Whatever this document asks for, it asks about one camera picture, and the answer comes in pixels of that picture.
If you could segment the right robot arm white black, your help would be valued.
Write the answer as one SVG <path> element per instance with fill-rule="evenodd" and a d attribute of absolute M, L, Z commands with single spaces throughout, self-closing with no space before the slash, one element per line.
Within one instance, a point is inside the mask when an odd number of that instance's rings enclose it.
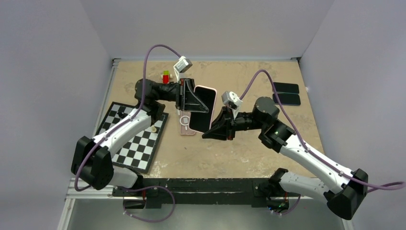
<path fill-rule="evenodd" d="M 233 140 L 237 131 L 260 129 L 261 143 L 302 165 L 314 177 L 309 178 L 279 168 L 269 179 L 275 195 L 284 191 L 311 197 L 325 203 L 342 219 L 351 220 L 367 195 L 368 174 L 340 165 L 308 143 L 278 119 L 279 108 L 270 97 L 256 100 L 250 113 L 234 114 L 235 102 L 227 102 L 203 139 Z"/>

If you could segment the phone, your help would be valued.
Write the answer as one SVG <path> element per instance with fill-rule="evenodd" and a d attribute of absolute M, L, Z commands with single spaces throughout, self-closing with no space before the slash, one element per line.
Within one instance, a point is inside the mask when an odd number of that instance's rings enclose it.
<path fill-rule="evenodd" d="M 217 91 L 214 88 L 198 85 L 194 93 L 202 101 L 202 112 L 191 112 L 189 128 L 195 132 L 204 133 L 211 128 Z"/>

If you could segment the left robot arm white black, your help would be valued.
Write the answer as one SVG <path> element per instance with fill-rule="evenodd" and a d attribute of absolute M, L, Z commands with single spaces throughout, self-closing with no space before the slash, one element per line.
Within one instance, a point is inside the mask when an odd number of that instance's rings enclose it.
<path fill-rule="evenodd" d="M 77 141 L 71 172 L 78 192 L 87 188 L 101 190 L 107 185 L 124 187 L 131 196 L 142 192 L 139 174 L 128 168 L 114 167 L 112 157 L 136 134 L 154 125 L 164 112 L 161 101 L 175 102 L 178 110 L 207 114 L 211 109 L 194 93 L 194 80 L 182 79 L 168 84 L 141 79 L 135 85 L 138 104 L 117 124 L 92 138 Z"/>

